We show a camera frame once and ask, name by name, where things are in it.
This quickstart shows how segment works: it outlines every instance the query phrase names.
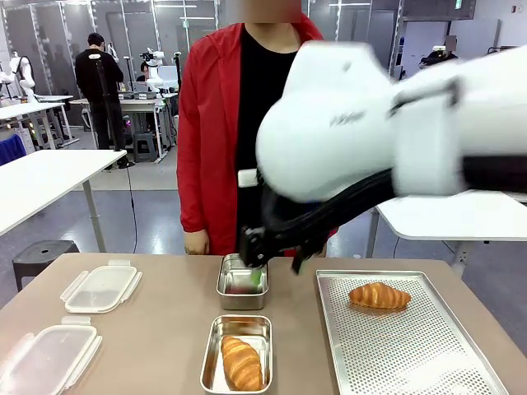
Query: brown table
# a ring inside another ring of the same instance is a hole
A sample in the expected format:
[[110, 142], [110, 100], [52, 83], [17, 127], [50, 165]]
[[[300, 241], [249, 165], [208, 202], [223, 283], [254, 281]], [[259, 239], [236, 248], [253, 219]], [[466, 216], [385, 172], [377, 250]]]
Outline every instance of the brown table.
[[[60, 323], [59, 299], [82, 270], [110, 258], [131, 259], [143, 272], [130, 300], [92, 317], [103, 342], [68, 394], [203, 394], [199, 383], [210, 325], [222, 310], [216, 293], [220, 257], [70, 253], [63, 255], [0, 311], [0, 357], [26, 333]], [[315, 293], [318, 268], [425, 272], [479, 345], [510, 394], [527, 391], [527, 360], [470, 289], [443, 262], [313, 259], [301, 276], [288, 258], [270, 263], [268, 306], [255, 314], [273, 324], [275, 394], [329, 394], [335, 389]]]

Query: metal container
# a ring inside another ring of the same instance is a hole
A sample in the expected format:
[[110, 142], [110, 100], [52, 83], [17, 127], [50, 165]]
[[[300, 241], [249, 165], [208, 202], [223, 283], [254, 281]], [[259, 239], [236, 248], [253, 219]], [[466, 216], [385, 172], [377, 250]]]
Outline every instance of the metal container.
[[[316, 273], [341, 394], [508, 394], [488, 361], [422, 272]], [[408, 292], [405, 309], [350, 304], [371, 282]]]
[[[260, 357], [263, 389], [236, 391], [229, 386], [223, 369], [222, 338], [233, 336], [250, 344]], [[269, 394], [273, 381], [273, 330], [271, 322], [257, 315], [222, 315], [212, 322], [201, 370], [201, 386], [207, 394]]]
[[[254, 275], [261, 271], [259, 283]], [[225, 310], [261, 310], [269, 289], [267, 266], [261, 269], [246, 267], [240, 255], [232, 253], [222, 260], [217, 278], [217, 293]]]

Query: croissant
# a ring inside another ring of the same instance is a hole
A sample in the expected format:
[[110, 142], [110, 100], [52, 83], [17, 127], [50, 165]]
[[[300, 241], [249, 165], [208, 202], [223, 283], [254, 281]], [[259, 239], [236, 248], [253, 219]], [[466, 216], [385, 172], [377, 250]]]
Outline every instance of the croissant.
[[352, 303], [360, 306], [377, 309], [397, 309], [406, 306], [412, 296], [381, 282], [374, 282], [352, 290], [349, 293], [349, 299]]
[[225, 336], [222, 354], [225, 374], [238, 391], [262, 389], [262, 365], [253, 347], [235, 337]]

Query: person's right hand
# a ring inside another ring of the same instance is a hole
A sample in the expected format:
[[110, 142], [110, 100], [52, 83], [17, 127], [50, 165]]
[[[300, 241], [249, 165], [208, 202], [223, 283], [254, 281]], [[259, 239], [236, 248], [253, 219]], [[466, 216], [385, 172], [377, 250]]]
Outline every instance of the person's right hand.
[[188, 255], [208, 255], [210, 241], [205, 229], [198, 232], [184, 232], [184, 251]]

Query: black hair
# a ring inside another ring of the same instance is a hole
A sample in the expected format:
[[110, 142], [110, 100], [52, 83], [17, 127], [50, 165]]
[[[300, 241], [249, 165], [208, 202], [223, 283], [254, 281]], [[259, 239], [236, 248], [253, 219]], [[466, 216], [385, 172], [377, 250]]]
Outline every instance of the black hair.
[[90, 35], [88, 35], [89, 45], [97, 45], [98, 47], [100, 47], [104, 42], [105, 38], [99, 33], [90, 33]]

